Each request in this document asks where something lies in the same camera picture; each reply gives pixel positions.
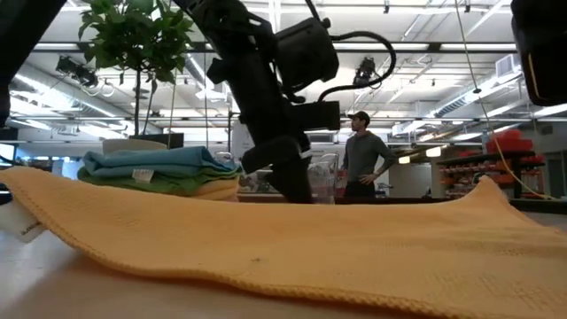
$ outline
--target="mounted camera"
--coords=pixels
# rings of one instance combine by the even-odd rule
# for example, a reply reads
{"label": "mounted camera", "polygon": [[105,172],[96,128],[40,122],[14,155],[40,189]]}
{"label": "mounted camera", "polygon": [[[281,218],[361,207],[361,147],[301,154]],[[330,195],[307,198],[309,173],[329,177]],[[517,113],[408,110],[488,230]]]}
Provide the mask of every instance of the mounted camera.
{"label": "mounted camera", "polygon": [[362,60],[361,65],[356,70],[353,84],[366,85],[370,82],[374,74],[376,74],[376,63],[374,63],[374,58],[366,57]]}
{"label": "mounted camera", "polygon": [[514,0],[512,30],[522,57],[525,84],[535,105],[567,103],[567,2]]}

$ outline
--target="stack of towels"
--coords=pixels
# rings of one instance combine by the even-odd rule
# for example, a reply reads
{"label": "stack of towels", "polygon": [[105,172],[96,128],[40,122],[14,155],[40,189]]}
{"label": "stack of towels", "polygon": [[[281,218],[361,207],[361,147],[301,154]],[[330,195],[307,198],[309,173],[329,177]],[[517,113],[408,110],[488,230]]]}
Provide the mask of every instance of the stack of towels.
{"label": "stack of towels", "polygon": [[77,177],[87,183],[212,200],[236,200],[239,166],[221,163],[207,148],[87,152]]}

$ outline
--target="blue towel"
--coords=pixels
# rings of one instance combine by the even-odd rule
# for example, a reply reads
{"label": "blue towel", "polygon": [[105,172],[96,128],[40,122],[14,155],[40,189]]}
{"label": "blue towel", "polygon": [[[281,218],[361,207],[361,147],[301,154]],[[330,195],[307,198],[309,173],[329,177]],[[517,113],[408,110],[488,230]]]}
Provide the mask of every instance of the blue towel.
{"label": "blue towel", "polygon": [[227,173],[238,170],[234,163],[219,163],[203,146],[159,151],[118,151],[110,155],[87,152],[82,158],[85,169],[95,177],[131,177],[135,169],[175,177],[194,177],[209,167]]}

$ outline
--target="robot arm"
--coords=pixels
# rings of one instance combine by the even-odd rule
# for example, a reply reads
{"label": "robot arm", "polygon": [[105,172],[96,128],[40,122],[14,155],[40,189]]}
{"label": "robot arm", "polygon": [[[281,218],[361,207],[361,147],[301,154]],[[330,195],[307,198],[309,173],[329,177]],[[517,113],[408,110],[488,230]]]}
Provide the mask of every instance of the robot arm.
{"label": "robot arm", "polygon": [[[227,81],[241,111],[240,120],[250,131],[255,147],[243,157],[247,173],[271,166],[268,181],[289,201],[311,203],[307,179],[310,129],[340,129],[338,102],[325,102],[330,93],[375,85],[390,75],[396,57],[380,35],[353,32],[331,36],[328,19],[314,17],[277,34],[264,19],[251,14],[238,0],[174,0],[193,19],[221,59],[215,59],[207,76],[214,83]],[[390,68],[373,82],[324,91],[319,100],[302,104],[295,93],[312,82],[333,79],[338,56],[333,41],[365,36],[390,49]]]}

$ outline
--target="black object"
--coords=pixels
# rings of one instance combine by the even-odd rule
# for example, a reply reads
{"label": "black object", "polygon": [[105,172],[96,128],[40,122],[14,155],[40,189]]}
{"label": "black object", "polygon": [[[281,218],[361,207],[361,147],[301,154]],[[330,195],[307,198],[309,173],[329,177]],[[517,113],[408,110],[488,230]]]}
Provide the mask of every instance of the black object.
{"label": "black object", "polygon": [[170,141],[169,134],[131,136],[130,139],[158,142],[165,145],[169,145],[169,149],[174,149],[174,148],[183,147],[185,134],[184,133],[171,134],[171,143],[169,143]]}
{"label": "black object", "polygon": [[[504,152],[504,159],[510,160],[510,169],[516,176],[522,175],[522,158],[531,157],[535,155],[535,152]],[[453,165],[464,165],[470,163],[481,163],[485,160],[500,160],[501,155],[499,153],[494,154],[483,154],[476,156],[468,156],[458,159],[447,159],[438,162],[438,165],[443,166],[453,166]],[[514,181],[514,198],[522,197],[522,184],[518,181]]]}
{"label": "black object", "polygon": [[[380,83],[396,62],[392,45],[370,32],[329,35],[330,21],[319,18],[310,0],[306,3],[313,17],[277,34],[269,22],[248,12],[238,0],[174,1],[192,17],[220,57],[214,59],[207,76],[215,84],[228,82],[241,110],[239,119],[254,141],[255,147],[242,159],[245,171],[271,166],[272,173],[266,178],[282,195],[295,203],[313,202],[307,178],[310,143],[304,131],[339,129],[338,102],[324,98]],[[328,89],[316,103],[293,105],[306,101],[297,92],[314,81],[326,82],[336,76],[338,57],[333,41],[357,36],[378,40],[388,48],[392,62],[382,77]]]}
{"label": "black object", "polygon": [[83,64],[72,61],[69,57],[59,57],[55,70],[65,76],[70,76],[84,87],[95,88],[98,85],[98,77],[95,71],[89,70]]}
{"label": "black object", "polygon": [[374,63],[374,59],[366,57],[362,60],[361,65],[356,70],[353,84],[368,84],[375,73],[376,63]]}
{"label": "black object", "polygon": [[540,106],[567,103],[567,2],[514,0],[510,7],[531,101]]}
{"label": "black object", "polygon": [[8,85],[65,2],[0,1],[0,128],[10,116]]}
{"label": "black object", "polygon": [[376,194],[377,191],[375,189],[374,183],[365,184],[359,181],[354,181],[348,182],[346,184],[346,198],[375,198]]}

